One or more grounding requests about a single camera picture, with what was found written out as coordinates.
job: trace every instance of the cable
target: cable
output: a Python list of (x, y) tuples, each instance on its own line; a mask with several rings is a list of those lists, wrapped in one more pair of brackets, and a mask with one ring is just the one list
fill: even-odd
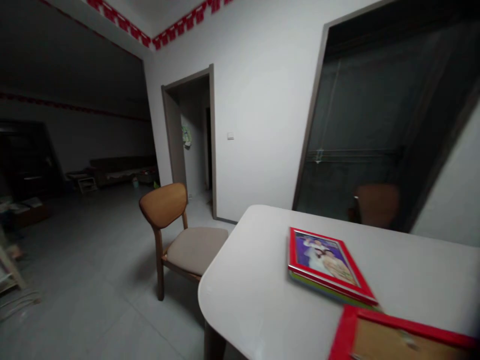
[(32, 305), (32, 304), (39, 304), (40, 301), (42, 301), (40, 299), (40, 293), (36, 290), (31, 291), (31, 292), (26, 293), (26, 294), (23, 294), (20, 297), (14, 299), (14, 300), (7, 301), (6, 303), (0, 305), (0, 309), (6, 307), (7, 305), (13, 304), (13, 303), (16, 303), (16, 304), (12, 309), (7, 311), (7, 313), (5, 315), (0, 317), (0, 323), (3, 323), (5, 320), (7, 320), (9, 317), (11, 317), (13, 314), (15, 314), (19, 310), (23, 309), (24, 307), (26, 307), (28, 305)]

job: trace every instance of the chair backrest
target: chair backrest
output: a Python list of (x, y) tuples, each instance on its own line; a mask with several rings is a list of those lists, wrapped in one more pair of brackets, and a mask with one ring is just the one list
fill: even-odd
[(173, 183), (153, 190), (140, 199), (140, 209), (153, 227), (166, 228), (178, 219), (187, 207), (187, 189)]
[(362, 224), (387, 229), (399, 211), (400, 193), (392, 184), (359, 186), (355, 192)]

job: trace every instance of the baseboard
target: baseboard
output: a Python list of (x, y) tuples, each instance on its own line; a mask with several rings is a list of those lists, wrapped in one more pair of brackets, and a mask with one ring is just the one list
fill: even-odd
[(233, 224), (233, 225), (237, 225), (239, 222), (238, 221), (233, 221), (233, 220), (228, 220), (228, 219), (224, 219), (223, 217), (216, 217), (215, 220), (218, 220), (218, 221), (223, 221), (224, 223), (229, 223), (229, 224)]

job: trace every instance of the photo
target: photo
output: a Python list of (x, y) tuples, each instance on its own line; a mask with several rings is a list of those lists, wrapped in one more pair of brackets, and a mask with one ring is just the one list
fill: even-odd
[(295, 245), (297, 263), (358, 286), (337, 242), (295, 231)]

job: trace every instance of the green book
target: green book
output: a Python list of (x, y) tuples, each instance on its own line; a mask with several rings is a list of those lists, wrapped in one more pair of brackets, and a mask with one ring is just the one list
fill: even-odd
[(349, 296), (346, 296), (346, 295), (344, 295), (340, 292), (332, 290), (329, 287), (320, 285), (319, 283), (316, 283), (315, 281), (312, 281), (312, 280), (309, 280), (305, 277), (302, 277), (302, 276), (300, 276), (300, 275), (298, 275), (298, 274), (296, 274), (296, 273), (294, 273), (290, 270), (288, 272), (290, 273), (290, 276), (293, 280), (295, 280), (299, 283), (302, 283), (304, 285), (307, 285), (309, 288), (312, 288), (312, 289), (328, 296), (331, 299), (334, 299), (334, 300), (337, 300), (341, 303), (349, 304), (349, 305), (352, 305), (352, 306), (355, 306), (355, 307), (358, 307), (358, 308), (365, 308), (365, 309), (369, 309), (369, 310), (375, 310), (375, 311), (378, 311), (378, 312), (382, 312), (380, 306), (378, 306), (378, 305), (376, 305), (376, 306), (368, 305), (366, 303), (363, 303), (361, 301), (353, 299)]

